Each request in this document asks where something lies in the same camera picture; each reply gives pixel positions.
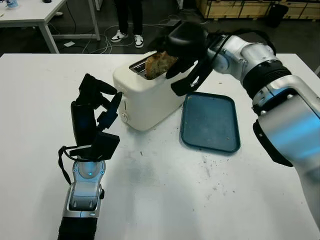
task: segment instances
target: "gray floor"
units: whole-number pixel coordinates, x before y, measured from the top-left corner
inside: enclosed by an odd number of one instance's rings
[[[69,0],[69,8],[76,21],[77,33],[92,33],[92,22],[88,11],[86,0]],[[147,52],[147,45],[160,33],[168,19],[177,19],[205,23],[210,31],[217,30],[231,32],[239,28],[250,28],[266,32],[273,41],[278,53],[295,53],[314,71],[320,65],[320,24],[310,20],[283,20],[279,27],[271,28],[266,26],[263,19],[222,19],[213,21],[202,18],[196,9],[178,11],[176,0],[143,0],[143,37],[145,47],[136,49],[129,37],[124,42],[113,44],[112,49],[102,49],[106,47],[105,37],[97,42],[93,39],[84,50],[88,40],[72,40],[75,42],[73,47],[64,47],[63,44],[69,40],[57,40],[57,46],[61,53],[91,53],[95,54],[142,54]],[[66,8],[63,6],[61,12],[64,16],[51,20],[49,26],[52,33],[73,33],[74,23]],[[101,11],[97,12],[97,20],[100,33],[108,38],[117,30],[116,8],[112,0],[104,0]],[[248,41],[261,41],[254,34],[243,36]],[[46,43],[37,29],[28,28],[2,28],[0,29],[0,56],[3,53],[48,53]]]

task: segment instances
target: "white sneaker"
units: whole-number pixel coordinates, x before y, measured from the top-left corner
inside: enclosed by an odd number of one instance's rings
[[[111,42],[113,43],[117,43],[122,41],[123,39],[126,39],[128,37],[128,33],[127,34],[123,34],[122,32],[120,32],[120,30],[116,31],[116,35],[114,35],[111,38]]]
[[[144,46],[144,38],[141,35],[134,35],[134,45],[137,49]]]
[[[63,16],[63,15],[64,15],[63,12],[57,11],[54,16],[56,16],[56,17],[61,17],[61,16]]]

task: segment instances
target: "bread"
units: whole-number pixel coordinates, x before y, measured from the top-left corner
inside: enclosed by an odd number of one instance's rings
[[[145,76],[149,80],[155,79],[168,71],[176,62],[177,58],[169,56],[166,51],[157,52],[146,60]]]

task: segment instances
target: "blue tray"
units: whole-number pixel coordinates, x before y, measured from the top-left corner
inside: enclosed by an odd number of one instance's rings
[[[228,96],[187,94],[180,129],[182,141],[190,146],[228,153],[240,148],[235,102]]]

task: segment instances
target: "white toaster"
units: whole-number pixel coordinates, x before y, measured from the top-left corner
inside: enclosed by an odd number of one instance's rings
[[[145,77],[145,62],[154,53],[148,52],[142,60],[127,63],[113,72],[114,86],[123,92],[119,115],[125,123],[139,131],[152,128],[185,100],[185,95],[177,96],[174,93],[171,84],[185,78],[190,70],[170,79],[166,79],[166,73],[152,80]]]

